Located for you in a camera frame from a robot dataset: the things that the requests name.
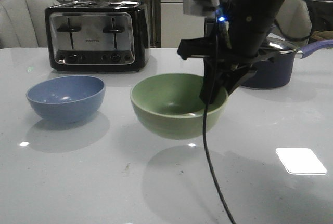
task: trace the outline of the chair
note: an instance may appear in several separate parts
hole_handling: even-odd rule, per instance
[[[304,0],[285,0],[276,16],[276,20],[282,32],[292,38],[303,38],[310,35],[311,19],[308,7]],[[274,28],[272,33],[288,40],[278,28]],[[308,43],[308,39],[303,41],[293,41],[299,47]]]
[[[44,10],[56,0],[0,0],[0,48],[47,47]]]

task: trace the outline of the ceramic bowl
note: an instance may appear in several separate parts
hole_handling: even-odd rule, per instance
[[[149,77],[130,93],[139,121],[151,132],[169,139],[189,139],[202,134],[205,105],[199,98],[202,76],[171,73]],[[207,130],[218,120],[228,99],[221,88],[209,106]]]
[[[40,117],[57,123],[73,123],[95,113],[104,94],[104,82],[99,78],[74,75],[41,82],[31,87],[26,96]]]

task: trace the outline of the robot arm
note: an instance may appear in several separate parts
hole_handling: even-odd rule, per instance
[[[199,8],[206,17],[215,16],[211,35],[197,39],[183,39],[178,54],[186,60],[202,57],[204,78],[200,98],[206,103],[214,101],[221,86],[231,94],[245,80],[255,74],[252,65],[276,55],[276,51],[264,47],[276,14],[284,0],[229,0],[219,4],[207,0],[188,0],[185,4],[197,7],[186,11],[199,15]],[[210,97],[211,85],[214,85]]]

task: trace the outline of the pot handle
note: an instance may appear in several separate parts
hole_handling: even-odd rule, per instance
[[[327,47],[333,47],[333,39],[328,39],[324,41],[316,41],[312,42],[306,46],[302,46],[299,50],[303,53],[301,59],[309,56],[310,54],[314,53],[315,51],[327,48]]]

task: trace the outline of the toaster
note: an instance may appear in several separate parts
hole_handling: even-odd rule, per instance
[[[58,71],[138,71],[149,59],[143,2],[70,2],[46,8],[45,22]]]

